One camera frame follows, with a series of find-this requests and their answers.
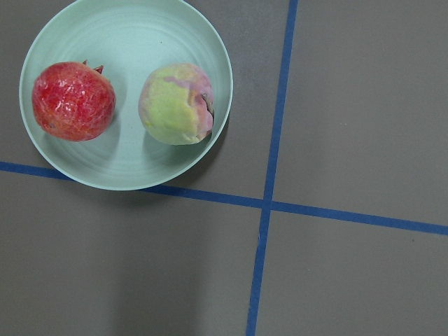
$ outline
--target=gray table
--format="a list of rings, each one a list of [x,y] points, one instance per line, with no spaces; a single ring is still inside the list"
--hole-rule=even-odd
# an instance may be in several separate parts
[[[448,335],[445,0],[189,1],[230,119],[131,192],[60,179],[22,123],[25,55],[70,3],[0,4],[0,335]]]

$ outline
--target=gray surface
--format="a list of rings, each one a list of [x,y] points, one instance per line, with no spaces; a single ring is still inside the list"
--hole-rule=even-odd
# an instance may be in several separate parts
[[[447,240],[272,214],[257,335],[447,334]]]
[[[168,185],[262,199],[288,2],[189,2],[226,44],[234,99]],[[2,162],[50,167],[18,82],[69,3],[0,2]],[[446,1],[300,0],[274,201],[448,225],[446,17]],[[244,335],[259,204],[5,171],[0,190],[0,335]],[[446,235],[273,212],[256,334],[446,335],[447,259]]]

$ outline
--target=pomegranate skin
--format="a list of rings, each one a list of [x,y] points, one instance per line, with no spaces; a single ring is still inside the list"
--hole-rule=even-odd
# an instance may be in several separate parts
[[[86,141],[111,124],[116,104],[112,84],[102,66],[61,62],[49,66],[34,81],[32,106],[42,129],[61,139]]]

